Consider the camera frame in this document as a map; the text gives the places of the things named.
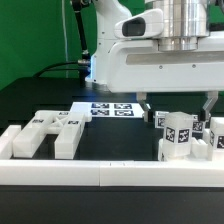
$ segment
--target metal cylinder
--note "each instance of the metal cylinder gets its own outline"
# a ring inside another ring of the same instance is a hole
[[[197,37],[209,35],[208,0],[158,0],[153,8],[164,13],[160,51],[195,50]]]

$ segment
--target white platform edge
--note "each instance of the white platform edge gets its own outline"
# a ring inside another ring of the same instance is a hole
[[[2,160],[0,185],[224,187],[224,163]]]

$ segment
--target green screen backdrop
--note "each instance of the green screen backdrop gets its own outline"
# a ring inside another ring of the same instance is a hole
[[[120,0],[132,14],[144,11],[143,0]],[[69,60],[80,58],[76,21],[65,0]],[[211,22],[224,21],[218,7],[211,7]],[[94,6],[82,11],[90,53],[96,49]],[[0,1],[0,89],[20,77],[31,77],[47,65],[65,61],[61,0]],[[65,77],[65,72],[46,74]],[[70,77],[77,74],[70,72]]]

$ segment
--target black cable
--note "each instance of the black cable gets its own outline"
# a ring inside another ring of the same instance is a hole
[[[38,78],[40,77],[45,71],[51,69],[51,68],[55,68],[55,67],[59,67],[59,66],[64,66],[64,65],[77,65],[78,62],[77,61],[69,61],[69,62],[61,62],[61,63],[56,63],[53,65],[49,65],[47,67],[45,67],[44,69],[42,69],[41,71],[35,73],[33,75],[33,78]]]
[[[86,67],[83,67],[83,68],[47,69],[44,72],[42,72],[38,77],[35,77],[35,78],[39,78],[45,72],[58,72],[58,71],[79,71],[79,72],[86,72],[87,71],[87,68]]]
[[[82,16],[81,12],[75,12],[75,17],[77,20],[77,25],[78,25],[78,30],[79,30],[79,38],[81,41],[81,48],[83,52],[83,59],[89,59],[89,52],[87,48],[87,43],[86,43],[86,36],[85,36],[85,31],[84,31],[84,26],[83,26],[83,21],[82,21]]]

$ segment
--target black table surface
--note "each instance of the black table surface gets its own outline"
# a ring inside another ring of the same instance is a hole
[[[154,111],[200,112],[204,93],[151,93]],[[0,91],[0,132],[26,125],[38,110],[70,109],[73,102],[136,103],[135,94],[80,88],[76,79],[22,78]],[[220,96],[212,115],[223,116]],[[156,160],[162,131],[142,119],[93,118],[76,160]],[[33,159],[53,159],[48,136]],[[223,188],[0,186],[0,220],[11,223],[223,223]]]

